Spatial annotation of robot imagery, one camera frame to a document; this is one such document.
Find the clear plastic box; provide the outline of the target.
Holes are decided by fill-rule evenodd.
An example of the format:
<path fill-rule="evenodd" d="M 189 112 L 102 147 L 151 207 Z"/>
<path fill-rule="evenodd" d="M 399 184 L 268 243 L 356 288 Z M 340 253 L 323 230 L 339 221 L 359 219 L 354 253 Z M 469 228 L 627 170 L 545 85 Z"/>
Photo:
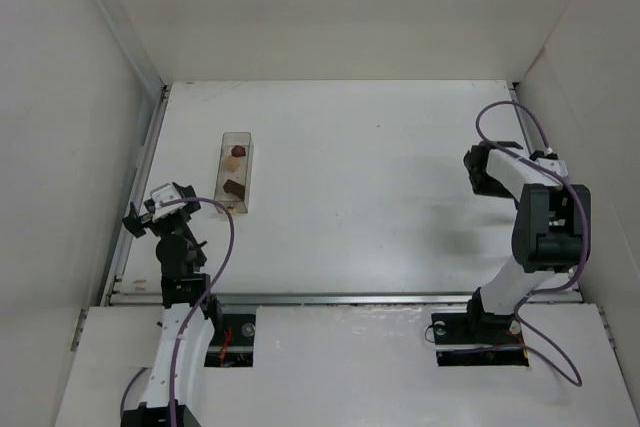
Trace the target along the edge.
<path fill-rule="evenodd" d="M 239 158 L 241 166 L 236 172 L 225 169 L 224 161 L 231 155 L 231 149 L 241 145 L 246 148 L 246 156 Z M 218 172 L 214 190 L 214 199 L 224 205 L 233 214 L 247 214 L 249 211 L 250 187 L 253 166 L 254 146 L 250 132 L 225 132 L 222 136 Z M 241 201 L 233 195 L 223 191 L 226 180 L 232 179 L 246 187 L 246 197 Z"/>

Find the dark brown arch block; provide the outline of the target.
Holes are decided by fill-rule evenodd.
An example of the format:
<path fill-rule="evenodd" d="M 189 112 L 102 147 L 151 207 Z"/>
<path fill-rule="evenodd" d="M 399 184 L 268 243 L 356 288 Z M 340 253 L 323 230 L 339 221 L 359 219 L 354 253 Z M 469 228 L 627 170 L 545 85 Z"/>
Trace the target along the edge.
<path fill-rule="evenodd" d="M 236 182 L 232 179 L 228 179 L 225 181 L 225 183 L 223 184 L 223 191 L 226 194 L 237 197 L 241 201 L 245 200 L 246 187 L 243 184 Z"/>

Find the light tan wood cube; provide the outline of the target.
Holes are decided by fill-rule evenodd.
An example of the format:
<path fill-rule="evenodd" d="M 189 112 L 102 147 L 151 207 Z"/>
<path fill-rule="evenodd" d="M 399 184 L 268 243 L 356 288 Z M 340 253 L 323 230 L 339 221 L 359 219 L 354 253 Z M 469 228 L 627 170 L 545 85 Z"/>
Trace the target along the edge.
<path fill-rule="evenodd" d="M 241 160 L 237 157 L 228 156 L 224 161 L 225 169 L 230 172 L 236 172 L 241 166 Z"/>

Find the dark red wood block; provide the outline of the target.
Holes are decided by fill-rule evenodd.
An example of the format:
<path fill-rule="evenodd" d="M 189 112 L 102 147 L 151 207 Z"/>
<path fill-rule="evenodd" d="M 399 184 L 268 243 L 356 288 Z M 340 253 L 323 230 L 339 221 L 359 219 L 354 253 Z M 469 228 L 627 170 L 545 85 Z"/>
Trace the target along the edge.
<path fill-rule="evenodd" d="M 241 145 L 236 145 L 231 149 L 231 155 L 236 158 L 241 158 L 246 156 L 246 148 Z"/>

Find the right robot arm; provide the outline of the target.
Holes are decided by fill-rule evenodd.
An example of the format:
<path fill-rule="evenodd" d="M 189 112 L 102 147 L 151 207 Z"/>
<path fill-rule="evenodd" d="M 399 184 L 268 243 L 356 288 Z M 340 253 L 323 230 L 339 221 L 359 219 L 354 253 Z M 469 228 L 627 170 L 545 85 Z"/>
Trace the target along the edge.
<path fill-rule="evenodd" d="M 527 157 L 516 142 L 482 141 L 463 158 L 473 193 L 514 201 L 512 255 L 467 303 L 470 341 L 494 344 L 514 320 L 516 306 L 552 277 L 585 262 L 590 254 L 591 191 L 570 184 L 558 157 Z"/>

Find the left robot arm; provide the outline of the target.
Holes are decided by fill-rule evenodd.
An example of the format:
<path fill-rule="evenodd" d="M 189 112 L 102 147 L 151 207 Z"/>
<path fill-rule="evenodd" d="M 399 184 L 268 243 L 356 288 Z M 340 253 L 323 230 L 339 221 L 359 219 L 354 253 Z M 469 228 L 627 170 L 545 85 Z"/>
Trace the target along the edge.
<path fill-rule="evenodd" d="M 220 314 L 210 276 L 201 271 L 207 257 L 188 222 L 200 209 L 191 186 L 164 184 L 123 219 L 135 237 L 152 232 L 161 269 L 162 318 L 156 356 L 135 407 L 121 408 L 122 426 L 198 426 L 197 391 Z"/>

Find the aluminium right rail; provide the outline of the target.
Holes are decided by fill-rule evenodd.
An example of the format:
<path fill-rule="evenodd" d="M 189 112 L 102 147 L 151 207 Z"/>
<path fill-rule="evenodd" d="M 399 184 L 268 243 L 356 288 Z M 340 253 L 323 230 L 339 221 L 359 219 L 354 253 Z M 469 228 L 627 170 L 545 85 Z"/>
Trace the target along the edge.
<path fill-rule="evenodd" d="M 520 103 L 520 99 L 518 97 L 518 86 L 518 82 L 507 83 L 511 100 Z M 532 154 L 539 147 L 543 146 L 542 141 L 540 140 L 538 129 L 535 123 L 531 120 L 530 116 L 520 107 L 515 107 L 515 113 L 523 133 L 526 148 L 528 149 L 529 153 Z"/>

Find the aluminium rail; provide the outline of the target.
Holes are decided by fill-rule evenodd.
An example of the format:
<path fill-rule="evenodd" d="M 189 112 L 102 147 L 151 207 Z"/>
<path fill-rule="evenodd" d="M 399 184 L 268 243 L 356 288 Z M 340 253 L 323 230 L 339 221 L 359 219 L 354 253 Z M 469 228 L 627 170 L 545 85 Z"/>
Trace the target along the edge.
<path fill-rule="evenodd" d="M 507 83 L 511 100 L 520 103 L 520 99 L 518 97 L 518 86 L 518 82 Z M 535 123 L 531 120 L 530 116 L 520 107 L 515 107 L 515 113 L 523 133 L 526 148 L 528 149 L 529 153 L 532 154 L 539 147 L 543 146 L 542 141 L 540 140 L 538 129 Z"/>
<path fill-rule="evenodd" d="M 463 294 L 216 294 L 225 305 L 454 305 L 466 304 L 470 293 Z M 159 305 L 160 294 L 111 294 L 106 305 Z M 579 291 L 536 295 L 531 303 L 583 303 Z"/>
<path fill-rule="evenodd" d="M 140 205 L 144 197 L 151 162 L 156 150 L 167 100 L 171 86 L 165 85 L 159 92 L 154 106 L 147 98 L 143 99 L 141 116 L 137 127 L 137 137 L 130 156 L 130 168 L 125 176 L 118 207 L 116 221 L 107 254 L 96 304 L 100 307 L 111 303 L 111 296 L 126 268 L 131 249 L 132 236 L 122 224 L 122 218 L 129 212 L 132 203 Z"/>

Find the aluminium front rail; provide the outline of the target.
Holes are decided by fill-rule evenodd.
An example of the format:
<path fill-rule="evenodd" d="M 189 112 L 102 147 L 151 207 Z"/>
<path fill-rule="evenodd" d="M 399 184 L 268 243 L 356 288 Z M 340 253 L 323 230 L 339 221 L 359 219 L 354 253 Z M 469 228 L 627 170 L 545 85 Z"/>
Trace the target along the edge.
<path fill-rule="evenodd" d="M 463 294 L 216 294 L 225 305 L 454 305 L 466 304 L 470 293 Z M 160 294 L 111 294 L 106 305 L 159 305 Z M 531 303 L 583 303 L 579 291 L 536 295 Z"/>

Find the aluminium left rail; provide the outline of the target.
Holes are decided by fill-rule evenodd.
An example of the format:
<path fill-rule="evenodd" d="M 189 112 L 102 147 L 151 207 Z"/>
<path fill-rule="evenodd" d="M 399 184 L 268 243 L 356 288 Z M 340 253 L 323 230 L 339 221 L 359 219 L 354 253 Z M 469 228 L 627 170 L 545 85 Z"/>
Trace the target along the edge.
<path fill-rule="evenodd" d="M 143 99 L 141 116 L 137 127 L 137 137 L 130 156 L 130 168 L 125 176 L 118 207 L 116 221 L 107 254 L 96 304 L 100 307 L 111 303 L 111 296 L 126 268 L 131 249 L 132 236 L 122 224 L 122 218 L 129 212 L 132 203 L 140 205 L 144 197 L 151 162 L 156 150 L 167 100 L 171 86 L 165 85 L 159 92 L 154 106 L 147 98 Z"/>

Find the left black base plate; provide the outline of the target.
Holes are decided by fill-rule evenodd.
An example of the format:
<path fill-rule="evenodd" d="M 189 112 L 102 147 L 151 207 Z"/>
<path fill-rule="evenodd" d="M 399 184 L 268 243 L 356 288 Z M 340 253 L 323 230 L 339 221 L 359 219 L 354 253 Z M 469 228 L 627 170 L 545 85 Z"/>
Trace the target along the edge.
<path fill-rule="evenodd" d="M 226 312 L 205 357 L 207 368 L 250 368 L 254 363 L 256 311 Z"/>

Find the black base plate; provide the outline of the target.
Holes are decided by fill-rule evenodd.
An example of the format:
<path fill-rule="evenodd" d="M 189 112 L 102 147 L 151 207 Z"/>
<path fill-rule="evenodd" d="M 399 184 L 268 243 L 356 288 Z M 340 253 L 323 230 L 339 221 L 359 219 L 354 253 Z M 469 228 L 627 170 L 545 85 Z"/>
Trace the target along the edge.
<path fill-rule="evenodd" d="M 250 368 L 254 363 L 256 311 L 226 312 L 205 357 L 207 368 Z"/>
<path fill-rule="evenodd" d="M 430 331 L 439 367 L 529 366 L 513 316 L 472 320 L 467 312 L 433 311 Z"/>

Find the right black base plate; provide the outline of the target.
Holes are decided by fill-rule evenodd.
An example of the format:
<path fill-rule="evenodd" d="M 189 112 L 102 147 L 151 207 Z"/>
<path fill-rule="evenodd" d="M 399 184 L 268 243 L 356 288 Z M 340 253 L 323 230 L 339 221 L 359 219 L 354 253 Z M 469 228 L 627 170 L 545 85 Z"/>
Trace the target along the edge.
<path fill-rule="evenodd" d="M 472 320 L 467 312 L 433 311 L 430 331 L 439 367 L 529 366 L 513 316 Z"/>

